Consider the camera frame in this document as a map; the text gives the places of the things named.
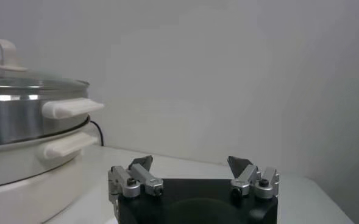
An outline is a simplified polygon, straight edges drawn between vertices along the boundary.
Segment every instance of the white table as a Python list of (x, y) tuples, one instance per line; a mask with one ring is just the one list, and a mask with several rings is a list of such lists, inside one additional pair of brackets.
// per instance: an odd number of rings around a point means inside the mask
[[(113, 205), (108, 200), (107, 171), (114, 165), (126, 167), (134, 158), (145, 155), (108, 147), (94, 146), (85, 149), (85, 194), (46, 223), (116, 223)], [(151, 172), (161, 178), (233, 178), (227, 166), (164, 156), (154, 156)], [(278, 223), (353, 223), (315, 182), (307, 178), (282, 174), (279, 195)]]

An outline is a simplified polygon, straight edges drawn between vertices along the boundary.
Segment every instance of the black screw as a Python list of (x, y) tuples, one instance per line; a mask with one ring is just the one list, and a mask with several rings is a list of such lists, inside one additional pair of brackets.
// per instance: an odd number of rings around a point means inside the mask
[(127, 184), (128, 186), (135, 185), (136, 183), (137, 183), (136, 180), (133, 179), (133, 178), (128, 178), (128, 180), (126, 180), (126, 184)]
[(261, 179), (261, 180), (259, 181), (259, 186), (261, 186), (261, 187), (267, 187), (267, 186), (269, 186), (269, 181), (266, 180), (266, 179)]
[(156, 188), (154, 190), (155, 196), (161, 196), (163, 194), (163, 188)]
[(233, 188), (231, 194), (232, 194), (232, 197), (233, 197), (233, 198), (239, 199), (239, 198), (242, 197), (242, 195), (241, 195), (241, 190), (238, 189), (238, 188)]

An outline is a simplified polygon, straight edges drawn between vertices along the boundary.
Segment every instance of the black cable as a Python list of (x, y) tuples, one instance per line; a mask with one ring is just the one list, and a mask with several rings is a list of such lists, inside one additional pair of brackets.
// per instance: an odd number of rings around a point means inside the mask
[(101, 136), (101, 146), (105, 146), (104, 143), (104, 134), (102, 133), (101, 127), (95, 122), (95, 121), (90, 121), (91, 123), (93, 123), (95, 125), (95, 127), (98, 129), (99, 131), (99, 135)]

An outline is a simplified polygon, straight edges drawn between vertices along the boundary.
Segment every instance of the glass pot lid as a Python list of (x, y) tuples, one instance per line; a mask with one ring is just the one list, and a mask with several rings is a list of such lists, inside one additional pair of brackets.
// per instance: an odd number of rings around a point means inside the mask
[(0, 92), (4, 91), (80, 91), (89, 86), (87, 82), (64, 79), (56, 75), (30, 71), (16, 62), (15, 46), (0, 40)]

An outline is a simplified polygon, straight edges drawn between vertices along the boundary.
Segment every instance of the white plastic handle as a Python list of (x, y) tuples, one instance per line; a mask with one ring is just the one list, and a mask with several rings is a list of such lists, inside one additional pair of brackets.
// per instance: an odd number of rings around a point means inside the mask
[(39, 158), (45, 160), (63, 158), (96, 142), (98, 142), (98, 138), (83, 132), (78, 132), (44, 143), (40, 146), (37, 155)]
[(90, 99), (77, 98), (46, 102), (43, 105), (42, 113), (47, 118), (64, 119), (99, 110), (103, 107), (103, 104)]
[(0, 39), (2, 59), (0, 69), (8, 71), (26, 71), (27, 68), (20, 67), (16, 59), (15, 45), (8, 40)]

